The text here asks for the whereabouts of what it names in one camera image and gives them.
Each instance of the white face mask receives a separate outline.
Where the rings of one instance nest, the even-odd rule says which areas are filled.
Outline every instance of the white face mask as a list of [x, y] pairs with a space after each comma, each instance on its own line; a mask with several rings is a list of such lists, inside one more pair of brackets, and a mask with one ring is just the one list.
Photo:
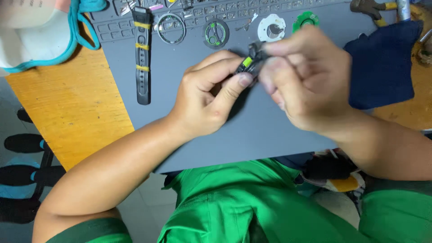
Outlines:
[[[100, 11], [106, 4], [106, 0], [71, 0], [68, 13], [54, 9], [41, 26], [24, 29], [0, 27], [0, 68], [17, 73], [35, 66], [56, 65], [66, 61], [77, 44], [91, 50], [99, 49], [96, 32], [83, 13]], [[78, 21], [88, 27], [93, 46], [80, 35]]]

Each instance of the metal ring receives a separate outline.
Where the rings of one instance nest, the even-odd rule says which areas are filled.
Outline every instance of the metal ring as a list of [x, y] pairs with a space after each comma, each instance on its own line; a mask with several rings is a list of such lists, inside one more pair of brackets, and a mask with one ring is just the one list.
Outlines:
[[[181, 29], [183, 30], [182, 35], [180, 36], [180, 38], [176, 39], [175, 41], [170, 41], [167, 40], [160, 32], [160, 28], [162, 29], [162, 22], [167, 19], [167, 17], [170, 16], [172, 19], [174, 19], [174, 21], [179, 21], [180, 25], [181, 25]], [[173, 13], [165, 13], [163, 14], [158, 21], [157, 27], [156, 27], [156, 31], [158, 32], [159, 37], [167, 44], [169, 45], [177, 45], [178, 43], [183, 41], [184, 36], [186, 35], [186, 25], [184, 25], [183, 21], [181, 20], [181, 17], [179, 17], [178, 15], [175, 15]]]

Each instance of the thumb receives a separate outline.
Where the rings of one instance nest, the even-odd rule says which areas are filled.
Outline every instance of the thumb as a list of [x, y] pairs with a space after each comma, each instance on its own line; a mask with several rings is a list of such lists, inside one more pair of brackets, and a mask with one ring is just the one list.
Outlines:
[[240, 93], [245, 90], [253, 81], [253, 76], [249, 73], [239, 73], [228, 79], [223, 88], [216, 95], [210, 104], [212, 110], [221, 114], [228, 115], [234, 102]]
[[260, 72], [260, 82], [268, 94], [274, 94], [277, 89], [285, 99], [297, 96], [303, 89], [295, 68], [282, 57], [267, 59]]

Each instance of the person's right hand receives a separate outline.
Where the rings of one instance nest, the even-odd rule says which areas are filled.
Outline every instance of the person's right hand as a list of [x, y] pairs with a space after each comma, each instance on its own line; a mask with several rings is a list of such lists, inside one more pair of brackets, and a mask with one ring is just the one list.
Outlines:
[[264, 48], [273, 57], [260, 82], [295, 126], [320, 133], [349, 113], [351, 57], [321, 30], [305, 26]]

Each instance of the person's left hand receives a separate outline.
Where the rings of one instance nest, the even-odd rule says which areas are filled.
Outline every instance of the person's left hand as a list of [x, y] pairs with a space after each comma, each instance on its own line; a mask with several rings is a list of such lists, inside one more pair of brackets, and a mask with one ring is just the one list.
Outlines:
[[[227, 78], [242, 61], [230, 51], [218, 51], [184, 72], [167, 118], [179, 125], [187, 139], [214, 133], [226, 122], [232, 105], [253, 80], [249, 73]], [[213, 95], [216, 85], [222, 88]]]

